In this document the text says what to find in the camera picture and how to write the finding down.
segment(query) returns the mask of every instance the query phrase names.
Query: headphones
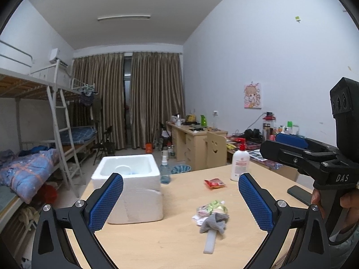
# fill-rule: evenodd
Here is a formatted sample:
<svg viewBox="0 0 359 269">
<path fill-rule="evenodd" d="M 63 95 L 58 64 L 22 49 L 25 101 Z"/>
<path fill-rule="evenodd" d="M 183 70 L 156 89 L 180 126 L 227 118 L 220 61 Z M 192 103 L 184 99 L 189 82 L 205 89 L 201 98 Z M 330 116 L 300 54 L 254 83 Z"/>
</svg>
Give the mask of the headphones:
<svg viewBox="0 0 359 269">
<path fill-rule="evenodd" d="M 254 128 L 253 130 L 247 129 L 244 133 L 244 137 L 247 141 L 262 142 L 262 134 L 257 128 Z"/>
</svg>

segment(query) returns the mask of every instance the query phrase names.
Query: smiley face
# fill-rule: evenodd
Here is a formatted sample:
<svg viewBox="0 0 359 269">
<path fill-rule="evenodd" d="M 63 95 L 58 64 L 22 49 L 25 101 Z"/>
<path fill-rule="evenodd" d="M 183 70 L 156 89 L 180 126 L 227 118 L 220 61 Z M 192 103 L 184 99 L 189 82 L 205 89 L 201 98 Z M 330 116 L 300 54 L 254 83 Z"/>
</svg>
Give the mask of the smiley face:
<svg viewBox="0 0 359 269">
<path fill-rule="evenodd" d="M 216 154 L 218 152 L 218 143 L 215 141 L 212 141 L 212 151 Z"/>
</svg>

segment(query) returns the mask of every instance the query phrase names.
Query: white wall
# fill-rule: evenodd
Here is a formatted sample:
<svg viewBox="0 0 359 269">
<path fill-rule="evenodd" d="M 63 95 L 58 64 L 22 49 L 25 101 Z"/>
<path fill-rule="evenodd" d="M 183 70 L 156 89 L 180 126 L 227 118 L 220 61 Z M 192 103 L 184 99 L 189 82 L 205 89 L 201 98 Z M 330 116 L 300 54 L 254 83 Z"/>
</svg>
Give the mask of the white wall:
<svg viewBox="0 0 359 269">
<path fill-rule="evenodd" d="M 223 0 L 184 44 L 187 112 L 210 123 L 218 110 L 217 126 L 233 133 L 272 111 L 335 144 L 329 90 L 359 80 L 359 31 L 343 10 L 338 0 Z M 261 110 L 243 107 L 251 81 L 262 83 Z"/>
<path fill-rule="evenodd" d="M 177 44 L 152 43 L 152 44 L 120 44 L 116 46 L 91 46 L 88 48 L 77 49 L 74 58 L 82 56 L 102 54 L 102 53 L 126 53 L 131 55 L 133 52 L 163 52 L 163 53 L 182 53 L 183 46 Z M 181 69 L 183 70 L 183 56 L 180 55 Z"/>
<path fill-rule="evenodd" d="M 49 102 L 22 99 L 20 101 L 20 130 L 22 141 L 53 139 L 53 120 Z M 58 110 L 59 128 L 65 127 L 63 110 Z M 0 151 L 20 150 L 16 125 L 15 99 L 0 99 Z"/>
<path fill-rule="evenodd" d="M 28 1 L 24 0 L 16 9 L 0 39 L 29 53 L 34 62 L 31 72 L 48 66 L 51 50 L 59 48 L 60 58 L 67 64 L 72 63 L 73 48 L 47 23 L 41 14 Z M 0 44 L 0 53 L 31 65 L 30 57 Z M 0 57 L 0 67 L 22 74 L 29 74 L 30 68 Z M 34 77 L 53 82 L 54 68 L 33 74 Z M 60 70 L 58 83 L 69 85 L 69 77 Z"/>
</svg>

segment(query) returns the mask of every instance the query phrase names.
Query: wooden bed slats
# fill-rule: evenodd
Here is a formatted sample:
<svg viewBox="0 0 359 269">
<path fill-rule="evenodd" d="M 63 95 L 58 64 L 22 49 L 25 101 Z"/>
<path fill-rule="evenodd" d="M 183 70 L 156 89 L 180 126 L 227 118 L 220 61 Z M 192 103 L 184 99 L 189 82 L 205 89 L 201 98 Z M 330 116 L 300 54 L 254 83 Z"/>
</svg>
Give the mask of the wooden bed slats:
<svg viewBox="0 0 359 269">
<path fill-rule="evenodd" d="M 30 80 L 25 80 L 0 74 L 0 98 L 48 100 L 46 88 L 48 85 L 52 88 L 53 86 L 50 83 L 46 84 L 47 82 L 45 81 L 44 83 L 32 81 L 31 78 L 29 78 Z M 63 94 L 66 101 L 80 98 L 79 92 L 64 90 Z"/>
</svg>

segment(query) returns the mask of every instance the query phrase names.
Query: desk drawer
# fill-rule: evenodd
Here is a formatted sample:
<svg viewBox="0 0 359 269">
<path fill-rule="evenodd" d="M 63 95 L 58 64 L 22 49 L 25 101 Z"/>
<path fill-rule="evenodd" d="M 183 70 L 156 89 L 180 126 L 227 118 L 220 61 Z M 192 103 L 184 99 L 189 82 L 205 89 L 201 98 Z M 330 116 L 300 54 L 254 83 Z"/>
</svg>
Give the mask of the desk drawer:
<svg viewBox="0 0 359 269">
<path fill-rule="evenodd" d="M 186 146 L 188 146 L 188 147 L 196 146 L 196 139 L 194 136 L 189 135 L 189 134 L 186 135 Z"/>
<path fill-rule="evenodd" d="M 195 164 L 196 164 L 196 158 L 195 158 L 194 151 L 190 151 L 188 148 L 186 148 L 184 157 L 186 159 L 186 165 L 190 165 L 192 167 L 192 170 L 194 170 Z"/>
</svg>

